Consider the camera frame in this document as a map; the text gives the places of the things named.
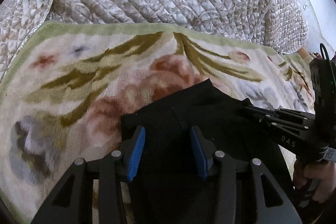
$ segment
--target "silver rivet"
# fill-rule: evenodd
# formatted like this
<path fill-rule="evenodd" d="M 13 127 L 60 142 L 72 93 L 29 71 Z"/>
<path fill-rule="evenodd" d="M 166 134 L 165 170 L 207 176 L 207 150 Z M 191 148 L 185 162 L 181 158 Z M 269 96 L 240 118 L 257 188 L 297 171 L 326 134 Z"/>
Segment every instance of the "silver rivet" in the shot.
<path fill-rule="evenodd" d="M 75 165 L 82 165 L 83 163 L 84 163 L 84 159 L 82 159 L 82 158 L 77 158 L 75 160 Z"/>
<path fill-rule="evenodd" d="M 259 160 L 259 159 L 257 159 L 257 158 L 254 158 L 253 160 L 252 160 L 252 163 L 254 164 L 254 165 L 261 165 L 261 160 Z"/>
<path fill-rule="evenodd" d="M 121 151 L 119 150 L 114 150 L 112 153 L 111 153 L 112 157 L 115 157 L 115 158 L 119 158 L 121 156 Z"/>
<path fill-rule="evenodd" d="M 215 152 L 215 156 L 218 158 L 223 158 L 225 156 L 225 153 L 223 151 L 217 150 Z"/>

